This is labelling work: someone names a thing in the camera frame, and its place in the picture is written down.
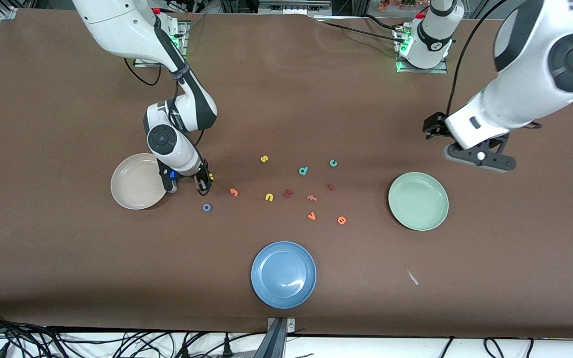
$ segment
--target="robotic arm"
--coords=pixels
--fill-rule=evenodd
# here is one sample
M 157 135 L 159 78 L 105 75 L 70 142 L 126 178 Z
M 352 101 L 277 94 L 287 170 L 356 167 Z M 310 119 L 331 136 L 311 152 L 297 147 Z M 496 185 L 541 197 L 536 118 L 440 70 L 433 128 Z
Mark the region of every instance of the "robotic arm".
M 145 0 L 73 0 L 73 3 L 104 50 L 125 58 L 161 63 L 185 91 L 147 108 L 143 118 L 147 143 L 159 159 L 168 192 L 177 190 L 177 179 L 181 177 L 194 177 L 198 192 L 208 190 L 211 179 L 207 163 L 187 133 L 210 128 L 218 110 L 166 32 L 175 19 L 154 14 Z
M 434 68 L 448 54 L 452 35 L 462 18 L 462 0 L 432 0 L 426 16 L 410 23 L 411 36 L 400 55 L 414 67 Z
M 496 35 L 494 63 L 495 80 L 447 118 L 428 118 L 424 132 L 455 138 L 446 159 L 506 172 L 516 166 L 502 154 L 509 131 L 573 102 L 573 0 L 517 7 Z

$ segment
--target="brown table surface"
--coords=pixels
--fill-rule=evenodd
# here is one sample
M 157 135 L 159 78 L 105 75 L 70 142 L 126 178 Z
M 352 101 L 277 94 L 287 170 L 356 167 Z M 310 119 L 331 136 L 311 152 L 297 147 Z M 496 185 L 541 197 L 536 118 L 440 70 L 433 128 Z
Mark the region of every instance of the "brown table surface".
M 343 23 L 386 34 L 369 20 Z M 462 22 L 457 37 L 474 24 Z M 454 109 L 495 77 L 499 25 L 487 22 L 471 43 Z M 214 14 L 190 43 L 188 60 L 218 105 L 199 146 L 213 190 L 200 197 L 184 180 L 153 208 L 130 211 L 109 180 L 123 159 L 148 152 L 141 120 L 173 94 L 168 73 L 141 84 L 73 11 L 21 9 L 2 23 L 3 317 L 257 331 L 290 316 L 303 333 L 573 337 L 573 104 L 539 131 L 514 131 L 506 151 L 518 167 L 501 175 L 445 161 L 450 141 L 424 139 L 453 71 L 396 73 L 389 41 L 300 15 Z M 151 80 L 157 70 L 137 72 Z M 428 232 L 401 226 L 386 199 L 393 179 L 415 171 L 450 198 L 448 218 Z M 318 269 L 311 297 L 285 311 L 250 284 L 253 258 L 279 240 L 304 245 Z

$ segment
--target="plate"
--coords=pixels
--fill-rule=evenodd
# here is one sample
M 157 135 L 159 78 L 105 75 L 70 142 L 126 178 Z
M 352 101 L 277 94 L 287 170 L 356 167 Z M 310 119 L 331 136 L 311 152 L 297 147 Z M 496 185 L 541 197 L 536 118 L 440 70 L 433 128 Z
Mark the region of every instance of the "plate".
M 159 164 L 150 153 L 134 154 L 122 161 L 112 174 L 109 188 L 120 206 L 132 210 L 149 208 L 166 192 Z
M 446 190 L 425 173 L 405 173 L 395 179 L 388 191 L 388 205 L 402 225 L 418 231 L 434 229 L 448 215 Z
M 313 292 L 317 273 L 311 254 L 293 242 L 274 242 L 262 249 L 251 267 L 255 294 L 274 308 L 299 306 Z

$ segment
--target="small paper scrap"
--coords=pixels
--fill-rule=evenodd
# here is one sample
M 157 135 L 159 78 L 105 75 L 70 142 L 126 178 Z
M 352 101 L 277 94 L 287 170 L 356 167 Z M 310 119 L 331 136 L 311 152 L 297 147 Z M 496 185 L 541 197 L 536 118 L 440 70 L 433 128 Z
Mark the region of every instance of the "small paper scrap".
M 414 276 L 412 276 L 412 274 L 410 273 L 409 270 L 406 270 L 406 272 L 408 272 L 408 275 L 410 276 L 410 279 L 414 282 L 415 285 L 419 285 L 419 281 L 417 281 L 416 278 L 414 278 Z

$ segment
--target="blue plate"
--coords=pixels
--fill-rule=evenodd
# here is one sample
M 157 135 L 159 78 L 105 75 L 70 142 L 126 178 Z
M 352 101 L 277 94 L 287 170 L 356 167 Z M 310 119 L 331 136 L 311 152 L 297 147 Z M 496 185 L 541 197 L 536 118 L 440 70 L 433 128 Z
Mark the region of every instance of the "blue plate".
M 264 247 L 251 267 L 255 294 L 269 306 L 299 306 L 313 292 L 317 273 L 309 251 L 293 242 L 274 242 Z

